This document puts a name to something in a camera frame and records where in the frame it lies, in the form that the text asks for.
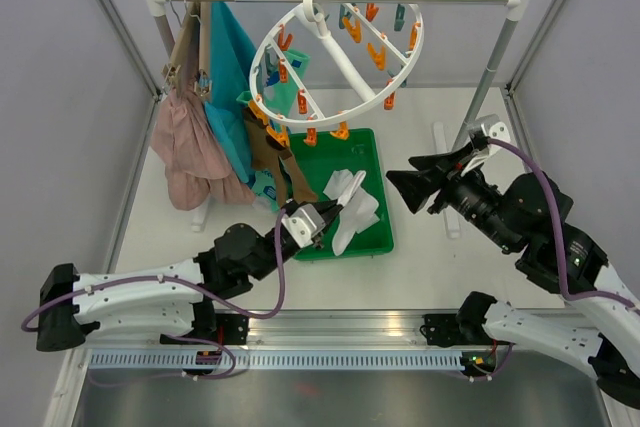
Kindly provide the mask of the white black-striped sock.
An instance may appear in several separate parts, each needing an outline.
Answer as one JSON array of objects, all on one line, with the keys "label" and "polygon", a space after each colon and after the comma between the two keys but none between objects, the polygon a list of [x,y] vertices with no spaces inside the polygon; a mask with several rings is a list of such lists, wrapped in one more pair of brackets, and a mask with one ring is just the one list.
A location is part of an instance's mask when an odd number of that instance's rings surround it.
[{"label": "white black-striped sock", "polygon": [[335,256],[341,256],[357,233],[362,233],[379,221],[376,211],[378,200],[369,194],[362,184],[366,172],[359,170],[355,174],[348,170],[336,171],[342,190],[337,195],[337,203],[342,207],[338,228],[332,240]]}]

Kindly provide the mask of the mint patterned sock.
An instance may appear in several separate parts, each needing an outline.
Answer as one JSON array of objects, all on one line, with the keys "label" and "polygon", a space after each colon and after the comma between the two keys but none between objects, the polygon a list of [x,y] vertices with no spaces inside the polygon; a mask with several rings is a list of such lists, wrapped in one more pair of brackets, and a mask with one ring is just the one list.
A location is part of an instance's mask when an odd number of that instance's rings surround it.
[{"label": "mint patterned sock", "polygon": [[[242,113],[252,114],[249,103],[252,100],[249,90],[243,91],[236,102],[242,107]],[[249,187],[256,195],[254,206],[271,212],[278,210],[276,186],[271,172],[266,168],[252,167],[254,173],[250,177]]]},{"label": "mint patterned sock", "polygon": [[[287,60],[296,71],[300,79],[304,78],[311,57],[301,51],[290,48],[284,52]],[[273,112],[287,116],[297,102],[298,86],[288,77],[286,83],[280,81],[278,59],[272,49],[268,49],[263,56],[267,78],[263,82],[263,96],[265,105]]]}]

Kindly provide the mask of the brown ribbed sock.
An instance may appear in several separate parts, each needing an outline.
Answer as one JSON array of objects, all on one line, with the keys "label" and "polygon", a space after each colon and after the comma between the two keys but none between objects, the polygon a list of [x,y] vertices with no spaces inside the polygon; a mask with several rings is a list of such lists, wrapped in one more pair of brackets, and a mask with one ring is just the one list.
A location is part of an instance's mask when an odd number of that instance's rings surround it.
[{"label": "brown ribbed sock", "polygon": [[281,160],[292,155],[289,147],[282,146],[266,131],[266,126],[250,111],[242,111],[254,170],[268,170],[272,175],[281,172]]}]

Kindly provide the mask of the white round clip hanger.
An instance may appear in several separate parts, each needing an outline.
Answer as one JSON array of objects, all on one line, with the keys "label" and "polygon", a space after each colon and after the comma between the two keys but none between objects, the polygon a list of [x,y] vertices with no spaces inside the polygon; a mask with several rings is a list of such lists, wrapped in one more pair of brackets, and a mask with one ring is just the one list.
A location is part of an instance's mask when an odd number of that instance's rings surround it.
[{"label": "white round clip hanger", "polygon": [[[266,34],[256,50],[252,61],[248,82],[252,100],[249,103],[251,112],[266,126],[266,131],[283,146],[289,144],[290,128],[306,131],[305,143],[309,146],[317,144],[317,134],[321,128],[330,127],[330,134],[340,140],[349,137],[348,121],[362,115],[372,108],[382,105],[391,110],[395,105],[396,91],[407,80],[417,64],[424,44],[423,16],[416,3],[403,0],[390,0],[396,10],[404,17],[412,16],[413,20],[404,20],[408,25],[408,45],[400,46],[375,25],[380,11],[380,4],[385,0],[333,0],[339,5],[343,32],[354,43],[366,42],[366,51],[374,67],[389,74],[385,86],[374,89],[358,71],[348,53],[340,46],[329,28],[328,13],[320,0],[300,0],[300,3],[285,14]],[[287,60],[284,52],[292,45],[292,34],[287,27],[298,22],[325,49],[335,64],[338,72],[346,80],[347,86],[357,95],[359,102],[351,107],[338,108],[334,113],[326,112],[312,96],[309,87],[300,79]],[[278,59],[280,81],[286,83],[288,77],[297,84],[297,102],[287,116],[271,111],[264,103],[262,84],[267,78],[263,56],[272,49]]]}]

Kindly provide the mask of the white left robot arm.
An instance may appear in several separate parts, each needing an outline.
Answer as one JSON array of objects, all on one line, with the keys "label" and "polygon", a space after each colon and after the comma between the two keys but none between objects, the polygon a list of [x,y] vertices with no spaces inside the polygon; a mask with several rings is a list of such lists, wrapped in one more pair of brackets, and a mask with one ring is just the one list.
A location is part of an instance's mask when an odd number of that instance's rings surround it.
[{"label": "white left robot arm", "polygon": [[[236,223],[204,252],[132,274],[82,274],[72,263],[59,264],[21,328],[35,333],[39,352],[97,341],[208,343],[219,337],[217,305],[245,318],[274,317],[284,304],[285,262],[319,244],[343,209],[336,200],[289,200],[267,233]],[[273,308],[260,313],[233,303],[271,274],[279,277]]]}]

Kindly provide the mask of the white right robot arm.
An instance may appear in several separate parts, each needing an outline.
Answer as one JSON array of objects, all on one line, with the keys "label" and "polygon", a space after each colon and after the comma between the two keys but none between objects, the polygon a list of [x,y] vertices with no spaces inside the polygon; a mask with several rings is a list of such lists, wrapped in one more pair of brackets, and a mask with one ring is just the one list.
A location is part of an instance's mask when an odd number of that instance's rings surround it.
[{"label": "white right robot arm", "polygon": [[[505,192],[488,184],[481,171],[480,156],[493,147],[529,167]],[[409,163],[411,170],[390,170],[386,177],[411,213],[454,209],[503,254],[517,255],[515,267],[529,282],[558,295],[591,323],[588,329],[561,326],[473,291],[455,315],[459,335],[471,344],[493,341],[542,353],[584,373],[614,400],[638,408],[639,300],[604,250],[567,223],[572,199],[528,155],[497,139],[412,157]]]}]

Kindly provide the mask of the beige wooden hanger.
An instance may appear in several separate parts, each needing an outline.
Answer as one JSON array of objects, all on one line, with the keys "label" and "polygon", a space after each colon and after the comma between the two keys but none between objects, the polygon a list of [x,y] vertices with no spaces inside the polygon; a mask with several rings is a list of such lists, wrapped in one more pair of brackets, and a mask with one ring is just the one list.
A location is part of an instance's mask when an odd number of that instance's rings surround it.
[{"label": "beige wooden hanger", "polygon": [[199,29],[198,1],[183,0],[185,14],[174,39],[169,60],[162,70],[167,86],[178,96],[195,92],[198,76]]},{"label": "beige wooden hanger", "polygon": [[198,76],[195,86],[196,94],[203,101],[210,101],[212,94],[211,79],[211,34],[212,34],[212,6],[209,1],[198,1],[199,54]]}]

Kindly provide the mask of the green plastic tray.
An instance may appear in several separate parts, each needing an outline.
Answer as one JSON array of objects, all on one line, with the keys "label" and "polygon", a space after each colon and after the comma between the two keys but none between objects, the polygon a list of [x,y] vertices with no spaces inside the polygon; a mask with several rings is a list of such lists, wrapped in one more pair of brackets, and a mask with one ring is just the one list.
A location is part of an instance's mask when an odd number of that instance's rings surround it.
[{"label": "green plastic tray", "polygon": [[369,257],[391,252],[394,240],[374,132],[369,128],[353,129],[346,140],[320,132],[314,147],[305,144],[305,138],[303,133],[291,135],[290,147],[301,172],[321,201],[328,199],[323,190],[331,175],[340,170],[365,171],[362,188],[378,201],[378,221],[355,234],[343,256]]}]

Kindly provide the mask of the pink garment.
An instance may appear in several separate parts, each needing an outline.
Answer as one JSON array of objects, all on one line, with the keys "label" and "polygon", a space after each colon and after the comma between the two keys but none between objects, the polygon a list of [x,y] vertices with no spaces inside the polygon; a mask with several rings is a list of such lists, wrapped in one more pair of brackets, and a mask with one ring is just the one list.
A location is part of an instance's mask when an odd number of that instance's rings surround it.
[{"label": "pink garment", "polygon": [[191,211],[214,198],[250,205],[255,194],[235,173],[208,125],[201,99],[171,90],[160,103],[150,147],[165,166],[171,204]]}]

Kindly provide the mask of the teal shirt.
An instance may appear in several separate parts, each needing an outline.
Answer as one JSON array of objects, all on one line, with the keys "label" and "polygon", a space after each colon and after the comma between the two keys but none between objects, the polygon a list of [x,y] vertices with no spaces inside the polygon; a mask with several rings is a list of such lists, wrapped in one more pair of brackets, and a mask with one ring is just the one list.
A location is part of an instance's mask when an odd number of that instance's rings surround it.
[{"label": "teal shirt", "polygon": [[251,149],[243,121],[244,104],[238,97],[249,91],[254,44],[223,2],[211,5],[211,99],[205,102],[209,126],[238,179],[247,184],[253,175]]}]

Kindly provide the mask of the metal clothes rack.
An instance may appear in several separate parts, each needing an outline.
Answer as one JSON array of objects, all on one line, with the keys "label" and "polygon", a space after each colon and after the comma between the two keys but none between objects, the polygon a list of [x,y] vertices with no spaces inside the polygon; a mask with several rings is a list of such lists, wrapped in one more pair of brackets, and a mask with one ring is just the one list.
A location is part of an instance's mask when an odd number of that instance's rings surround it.
[{"label": "metal clothes rack", "polygon": [[[166,4],[174,0],[146,0],[150,13],[159,17],[166,12]],[[503,5],[507,9],[505,21],[492,50],[490,59],[484,73],[478,83],[471,104],[465,114],[454,144],[461,146],[465,135],[471,126],[476,123],[480,108],[486,98],[489,87],[494,80],[497,68],[504,56],[516,26],[522,19],[530,0],[182,0],[186,3],[197,2],[286,2],[292,4],[292,9],[266,34],[257,48],[254,60],[251,64],[248,81],[251,92],[250,110],[267,128],[269,134],[277,141],[283,142],[288,128],[303,127],[305,129],[336,125],[343,128],[347,121],[362,115],[380,104],[388,103],[401,84],[408,78],[414,69],[422,50],[425,32],[424,21],[420,11],[422,3],[450,3],[450,4],[482,4]],[[385,69],[386,57],[392,55],[399,63],[399,72],[392,76],[389,84],[380,91],[374,91],[358,72],[346,52],[339,46],[332,35],[327,22],[326,14],[322,8],[325,3],[337,3],[341,9],[347,12],[343,21],[344,29],[353,40],[359,40],[364,30],[379,41],[378,47],[371,46],[368,51],[371,59],[379,69]],[[398,49],[389,37],[373,24],[370,11],[380,3],[393,3],[408,7],[414,15],[415,22],[412,26],[409,44],[406,49]],[[358,95],[360,104],[347,109],[343,113],[332,115],[325,114],[321,107],[311,96],[308,88],[296,73],[292,64],[284,54],[284,45],[279,40],[286,25],[297,20],[305,27],[324,47],[336,64],[339,72],[345,78],[348,86]],[[282,82],[293,81],[302,99],[302,109],[296,118],[291,118],[284,113],[279,113],[268,107],[258,89],[259,64],[268,51],[273,51],[278,58],[277,71]]]}]

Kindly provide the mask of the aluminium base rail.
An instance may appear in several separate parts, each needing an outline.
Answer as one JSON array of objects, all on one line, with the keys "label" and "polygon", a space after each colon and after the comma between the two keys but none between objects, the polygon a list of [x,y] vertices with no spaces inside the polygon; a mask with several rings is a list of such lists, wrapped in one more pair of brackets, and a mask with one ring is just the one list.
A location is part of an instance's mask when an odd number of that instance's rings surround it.
[{"label": "aluminium base rail", "polygon": [[593,355],[600,334],[581,314],[571,310],[516,311],[498,314],[491,334],[465,334],[451,311],[285,311],[270,320],[249,319],[218,323],[218,332],[203,342],[194,335],[185,340],[161,336],[120,335],[93,339],[89,349],[201,350],[209,355],[219,345],[248,350],[466,350],[502,353],[508,344],[540,353],[561,351]]}]

